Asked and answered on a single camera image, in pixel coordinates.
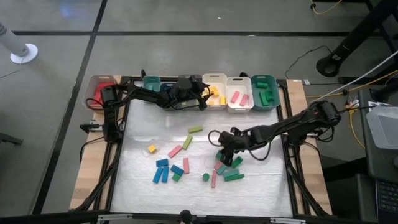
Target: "green block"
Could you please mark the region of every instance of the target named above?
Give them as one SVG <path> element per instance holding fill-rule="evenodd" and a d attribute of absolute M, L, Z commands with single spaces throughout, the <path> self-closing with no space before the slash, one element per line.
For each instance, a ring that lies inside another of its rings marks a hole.
<path fill-rule="evenodd" d="M 209 178 L 210 178 L 209 174 L 207 174 L 207 173 L 203 174 L 203 181 L 204 182 L 207 182 L 209 180 Z"/>
<path fill-rule="evenodd" d="M 187 138 L 186 138 L 184 144 L 182 145 L 182 148 L 183 148 L 183 149 L 188 149 L 189 144 L 191 144 L 192 138 L 193 138 L 193 137 L 192 137 L 192 135 L 190 135 L 190 134 L 187 136 Z"/>
<path fill-rule="evenodd" d="M 180 180 L 180 178 L 181 178 L 181 176 L 178 175 L 178 174 L 174 174 L 173 177 L 172 177 L 172 179 L 173 179 L 174 181 L 176 181 L 176 182 L 178 182 L 178 181 Z"/>
<path fill-rule="evenodd" d="M 202 125 L 195 126 L 195 127 L 192 127 L 190 129 L 188 129 L 189 133 L 195 133 L 195 132 L 199 132 L 199 131 L 203 131 L 203 126 Z"/>
<path fill-rule="evenodd" d="M 257 88 L 268 88 L 268 83 L 257 82 Z"/>
<path fill-rule="evenodd" d="M 229 177 L 224 177 L 224 180 L 225 181 L 238 180 L 238 179 L 243 178 L 243 177 L 244 177 L 244 174 L 238 174 L 238 175 L 232 175 L 232 176 L 229 176 Z"/>
<path fill-rule="evenodd" d="M 263 106 L 268 106 L 267 96 L 264 91 L 260 91 L 260 99 Z"/>
<path fill-rule="evenodd" d="M 221 175 L 225 170 L 226 170 L 226 165 L 223 164 L 220 168 L 218 168 L 217 174 Z"/>
<path fill-rule="evenodd" d="M 233 162 L 232 162 L 232 168 L 236 168 L 241 162 L 243 161 L 242 157 L 238 156 Z"/>
<path fill-rule="evenodd" d="M 223 156 L 223 154 L 222 154 L 220 151 L 218 151 L 218 152 L 217 152 L 217 155 L 216 155 L 216 158 L 217 158 L 218 160 L 220 160 L 222 156 Z"/>
<path fill-rule="evenodd" d="M 238 174 L 239 174 L 239 170 L 238 170 L 238 169 L 234 169 L 234 170 L 225 172 L 225 173 L 223 174 L 223 176 L 224 176 L 224 177 L 229 177 L 229 176 L 238 175 Z"/>
<path fill-rule="evenodd" d="M 271 101 L 271 102 L 274 101 L 274 97 L 272 97 L 272 91 L 266 91 L 266 98 L 267 98 L 267 101 Z"/>

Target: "white bin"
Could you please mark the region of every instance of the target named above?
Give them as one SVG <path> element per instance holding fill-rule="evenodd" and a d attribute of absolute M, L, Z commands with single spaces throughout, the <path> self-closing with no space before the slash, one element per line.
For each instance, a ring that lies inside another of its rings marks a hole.
<path fill-rule="evenodd" d="M 220 104 L 220 96 L 226 97 L 226 87 L 225 87 L 226 79 L 227 79 L 227 77 L 225 74 L 204 74 L 203 75 L 203 83 L 217 87 L 218 93 L 219 93 L 218 96 L 209 97 L 207 102 L 213 101 L 214 104 L 213 105 L 207 104 L 207 109 L 221 110 L 226 107 L 226 104 L 224 104 L 224 105 Z"/>
<path fill-rule="evenodd" d="M 238 99 L 235 103 L 231 99 L 235 93 L 239 92 Z M 244 106 L 240 105 L 244 94 L 248 95 L 248 100 Z M 229 77 L 226 79 L 226 101 L 228 105 L 228 112 L 230 113 L 247 113 L 254 106 L 253 92 L 251 90 L 251 79 L 248 77 Z"/>

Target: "pink block in bin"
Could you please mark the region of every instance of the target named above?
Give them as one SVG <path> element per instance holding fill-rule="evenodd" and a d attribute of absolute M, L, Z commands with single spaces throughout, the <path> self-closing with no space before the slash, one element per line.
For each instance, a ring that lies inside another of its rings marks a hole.
<path fill-rule="evenodd" d="M 184 174 L 189 174 L 189 160 L 188 158 L 184 158 Z"/>
<path fill-rule="evenodd" d="M 248 98 L 249 98 L 249 96 L 247 94 L 244 94 L 242 96 L 242 100 L 241 100 L 241 103 L 239 105 L 244 106 L 246 104 Z"/>
<path fill-rule="evenodd" d="M 235 91 L 234 95 L 232 96 L 231 103 L 235 103 L 236 100 L 238 99 L 238 96 L 239 96 L 239 91 Z"/>
<path fill-rule="evenodd" d="M 180 145 L 176 146 L 173 150 L 169 152 L 169 157 L 173 158 L 179 151 L 181 151 L 182 147 Z"/>
<path fill-rule="evenodd" d="M 213 175 L 211 176 L 211 187 L 216 187 L 216 171 L 213 170 Z"/>
<path fill-rule="evenodd" d="M 214 165 L 214 169 L 218 170 L 222 165 L 223 163 L 221 161 L 218 161 L 216 165 Z"/>

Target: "wooden table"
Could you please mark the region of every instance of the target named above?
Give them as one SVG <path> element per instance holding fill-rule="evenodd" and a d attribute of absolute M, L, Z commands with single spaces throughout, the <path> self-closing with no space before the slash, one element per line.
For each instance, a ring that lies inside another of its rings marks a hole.
<path fill-rule="evenodd" d="M 115 79 L 120 82 L 121 77 L 115 76 Z M 307 107 L 307 100 L 305 99 L 304 88 L 300 80 L 287 80 L 287 91 L 289 92 L 290 108 L 293 115 L 300 113 Z M 281 88 L 279 88 L 279 95 L 283 117 L 287 118 L 284 92 Z M 96 121 L 103 121 L 104 118 L 102 114 L 95 113 L 93 119 Z M 102 135 L 102 132 L 89 133 L 87 141 L 100 138 Z M 313 138 L 307 138 L 307 142 L 316 146 L 316 142 Z M 79 206 L 98 183 L 101 173 L 101 166 L 104 159 L 105 148 L 106 143 L 104 141 L 98 141 L 85 147 L 83 160 L 80 165 L 75 189 L 72 195 L 72 201 L 70 203 L 70 208 L 76 208 L 77 206 Z M 331 214 L 328 192 L 326 191 L 326 185 L 323 179 L 323 172 L 318 152 L 310 146 L 303 145 L 300 148 L 300 157 L 302 161 L 305 185 L 307 186 L 308 190 L 311 192 L 315 200 L 322 206 L 322 208 L 327 213 Z M 109 181 L 105 185 L 103 190 L 103 194 L 99 204 L 100 209 L 105 208 L 108 186 Z M 301 193 L 296 185 L 295 191 L 298 213 L 304 214 Z"/>

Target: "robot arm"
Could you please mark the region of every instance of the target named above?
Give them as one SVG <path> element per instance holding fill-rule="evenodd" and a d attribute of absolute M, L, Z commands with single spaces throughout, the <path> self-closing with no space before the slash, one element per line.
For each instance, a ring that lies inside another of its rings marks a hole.
<path fill-rule="evenodd" d="M 319 101 L 301 113 L 270 126 L 261 125 L 244 131 L 232 127 L 231 133 L 223 131 L 218 138 L 223 147 L 221 161 L 230 166 L 234 153 L 262 148 L 283 133 L 289 135 L 292 144 L 301 145 L 308 133 L 323 133 L 321 128 L 336 126 L 340 120 L 340 113 L 333 103 Z"/>
<path fill-rule="evenodd" d="M 135 86 L 134 84 L 127 85 L 112 85 L 107 86 L 101 90 L 101 99 L 104 110 L 104 139 L 106 142 L 118 142 L 121 139 L 121 132 L 117 123 L 118 108 L 124 106 L 130 100 L 138 99 L 155 103 L 161 108 L 177 108 L 181 102 L 190 100 L 197 100 L 199 110 L 204 110 L 206 100 L 211 94 L 202 96 L 205 88 L 209 85 L 197 80 L 195 76 L 189 78 L 180 77 L 178 82 L 164 91 L 152 91 L 143 87 Z M 123 99 L 118 98 L 118 91 L 126 91 L 127 96 Z"/>

